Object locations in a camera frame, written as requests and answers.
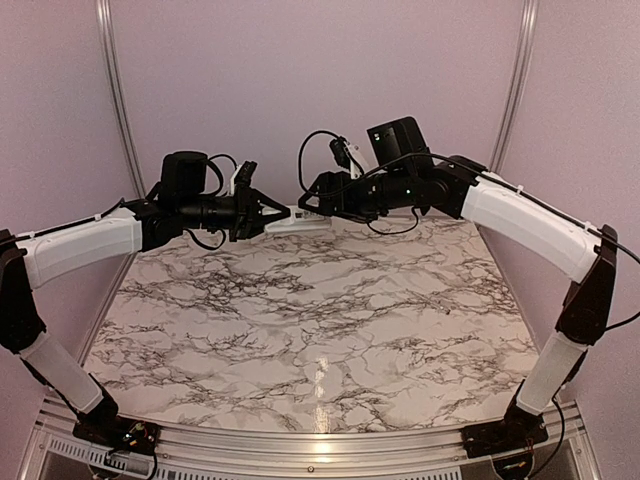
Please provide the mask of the white remote control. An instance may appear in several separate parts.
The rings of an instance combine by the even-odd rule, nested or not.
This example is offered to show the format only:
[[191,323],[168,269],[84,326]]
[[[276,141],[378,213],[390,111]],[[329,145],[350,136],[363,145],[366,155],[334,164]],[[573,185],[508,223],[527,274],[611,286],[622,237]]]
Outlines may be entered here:
[[304,231],[328,230],[331,218],[301,209],[292,209],[287,218],[277,220],[265,226],[270,234],[289,234]]

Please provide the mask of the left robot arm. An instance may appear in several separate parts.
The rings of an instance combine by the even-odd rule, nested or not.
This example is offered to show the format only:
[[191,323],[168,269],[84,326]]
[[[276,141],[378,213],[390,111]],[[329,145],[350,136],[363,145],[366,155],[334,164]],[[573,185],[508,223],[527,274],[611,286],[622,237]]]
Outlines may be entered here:
[[99,261],[147,252],[197,229],[234,242],[252,239],[289,217],[288,207],[252,188],[257,168],[246,161],[230,191],[206,192],[208,172],[220,170],[207,154],[165,156],[160,180],[144,198],[121,201],[104,213],[40,232],[1,233],[1,345],[60,394],[106,445],[125,438],[115,400],[47,332],[33,292],[49,281]]

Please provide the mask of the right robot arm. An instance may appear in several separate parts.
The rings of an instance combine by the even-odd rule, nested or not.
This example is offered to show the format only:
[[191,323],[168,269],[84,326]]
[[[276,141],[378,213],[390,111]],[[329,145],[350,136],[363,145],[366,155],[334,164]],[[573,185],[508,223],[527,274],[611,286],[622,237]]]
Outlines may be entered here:
[[432,153],[412,116],[371,127],[367,135],[377,167],[363,172],[357,149],[333,135],[330,149],[340,169],[305,187],[300,208],[362,224],[394,209],[408,207],[416,217],[436,209],[519,243],[571,281],[554,332],[496,425],[496,440],[515,448],[607,330],[617,233],[554,209],[466,157]]

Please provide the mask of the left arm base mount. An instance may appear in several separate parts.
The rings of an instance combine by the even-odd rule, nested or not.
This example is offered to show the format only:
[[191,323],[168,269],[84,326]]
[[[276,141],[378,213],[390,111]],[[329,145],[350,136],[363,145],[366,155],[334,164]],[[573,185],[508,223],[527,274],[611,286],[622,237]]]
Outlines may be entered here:
[[159,438],[160,426],[156,423],[117,416],[108,424],[97,426],[78,421],[73,436],[111,450],[152,456]]

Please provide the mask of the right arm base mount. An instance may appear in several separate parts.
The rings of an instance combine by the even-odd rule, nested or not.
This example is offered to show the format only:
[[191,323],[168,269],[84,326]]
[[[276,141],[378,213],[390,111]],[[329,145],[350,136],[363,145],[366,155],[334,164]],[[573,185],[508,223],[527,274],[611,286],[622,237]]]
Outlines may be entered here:
[[464,427],[461,435],[469,458],[526,449],[549,439],[542,420],[537,420],[531,428],[508,424],[504,420],[474,424]]

